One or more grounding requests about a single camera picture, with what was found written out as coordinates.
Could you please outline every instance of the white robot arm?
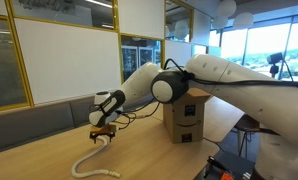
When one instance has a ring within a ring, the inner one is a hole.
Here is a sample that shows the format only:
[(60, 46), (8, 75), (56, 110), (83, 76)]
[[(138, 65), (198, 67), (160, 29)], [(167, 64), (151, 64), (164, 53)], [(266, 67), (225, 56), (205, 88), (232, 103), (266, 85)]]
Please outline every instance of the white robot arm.
[[(210, 55), (195, 55), (184, 69), (161, 70), (156, 65), (147, 63), (138, 69), (120, 90), (98, 104), (99, 108), (90, 114), (90, 122), (97, 127), (105, 126), (117, 117), (114, 115), (113, 118), (109, 118), (112, 114), (119, 114), (116, 112), (119, 107), (133, 103), (150, 93), (161, 103), (172, 103), (189, 88), (200, 88), (240, 108), (266, 128), (281, 135), (282, 139), (273, 135), (261, 137), (267, 144), (264, 148), (260, 147), (260, 152), (262, 149), (270, 148), (279, 152), (282, 149), (281, 144), (289, 148), (282, 154), (273, 155), (276, 157), (262, 156), (262, 159), (257, 160), (262, 163), (257, 163), (256, 168), (265, 179), (271, 176), (279, 177), (279, 173), (283, 177), (297, 179), (294, 177), (298, 177), (298, 170), (292, 171), (296, 173), (285, 171), (294, 168), (289, 167), (292, 164), (289, 161), (297, 161), (295, 164), (298, 165), (298, 84), (296, 87), (293, 86), (295, 84), (277, 81)], [(291, 159), (284, 162), (281, 160), (284, 155), (288, 158), (291, 156)], [(265, 158), (286, 164), (282, 166), (269, 163), (273, 169), (268, 170), (268, 161), (263, 161)]]

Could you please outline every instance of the chair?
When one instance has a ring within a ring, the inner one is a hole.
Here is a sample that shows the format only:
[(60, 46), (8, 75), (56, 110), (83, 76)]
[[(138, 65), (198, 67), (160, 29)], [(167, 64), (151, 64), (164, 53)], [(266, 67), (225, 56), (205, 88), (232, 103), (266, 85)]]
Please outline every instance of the chair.
[(238, 152), (239, 152), (239, 156), (241, 156), (242, 153), (242, 148), (244, 146), (245, 143), (245, 155), (247, 158), (247, 152), (248, 152), (248, 142), (247, 141), (251, 141), (248, 139), (248, 134), (251, 137), (252, 133), (256, 133), (256, 132), (260, 132), (260, 123), (256, 120), (254, 120), (252, 117), (250, 117), (247, 114), (244, 114), (239, 121), (237, 122), (237, 124), (235, 125), (235, 128), (237, 129), (237, 135), (238, 135)]

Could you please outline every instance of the floor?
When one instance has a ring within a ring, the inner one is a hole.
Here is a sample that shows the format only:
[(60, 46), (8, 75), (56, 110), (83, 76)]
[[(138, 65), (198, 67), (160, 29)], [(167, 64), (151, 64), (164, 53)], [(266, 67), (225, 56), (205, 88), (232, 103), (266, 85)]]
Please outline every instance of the floor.
[[(248, 139), (251, 140), (250, 142), (248, 141), (248, 148), (247, 148), (247, 157), (246, 159), (252, 161), (252, 162), (256, 162), (257, 159), (257, 152), (258, 152), (258, 148), (259, 148), (259, 133), (252, 133), (250, 134), (250, 136), (248, 135)], [(218, 154), (215, 156), (215, 158), (217, 159), (217, 157), (219, 157), (223, 151), (227, 151), (227, 152), (231, 152), (234, 154), (239, 154), (238, 153), (238, 140), (237, 140), (237, 130), (236, 129), (232, 129), (232, 131), (225, 137), (225, 139), (219, 143), (219, 147), (222, 149), (218, 152)], [(203, 178), (204, 173), (201, 172), (196, 178), (195, 180), (204, 180)]]

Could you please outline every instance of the desk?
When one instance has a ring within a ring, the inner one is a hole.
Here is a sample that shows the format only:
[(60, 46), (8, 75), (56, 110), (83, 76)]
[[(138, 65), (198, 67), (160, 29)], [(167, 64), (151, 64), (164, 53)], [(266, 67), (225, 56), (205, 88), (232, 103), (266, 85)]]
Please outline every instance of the desk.
[[(151, 113), (156, 105), (157, 103), (150, 104), (142, 113)], [(163, 108), (162, 105), (160, 106), (152, 116), (163, 120)], [(221, 142), (243, 114), (244, 112), (240, 109), (217, 97), (210, 98), (205, 104), (204, 138), (216, 143)]]
[[(90, 125), (0, 153), (0, 179), (75, 179), (71, 166), (101, 144), (89, 139)], [(194, 179), (218, 147), (208, 141), (172, 144), (163, 123), (139, 119), (118, 131), (100, 153), (83, 162), (78, 172), (109, 169), (120, 179)], [(86, 179), (116, 179), (97, 175)]]

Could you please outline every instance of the cardboard box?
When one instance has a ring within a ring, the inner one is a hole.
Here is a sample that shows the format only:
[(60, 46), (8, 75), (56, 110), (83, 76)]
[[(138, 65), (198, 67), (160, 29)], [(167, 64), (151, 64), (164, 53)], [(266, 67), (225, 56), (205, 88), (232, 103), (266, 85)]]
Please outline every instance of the cardboard box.
[(173, 104), (163, 105), (163, 122), (173, 143), (203, 139), (205, 102), (210, 96), (193, 88)]

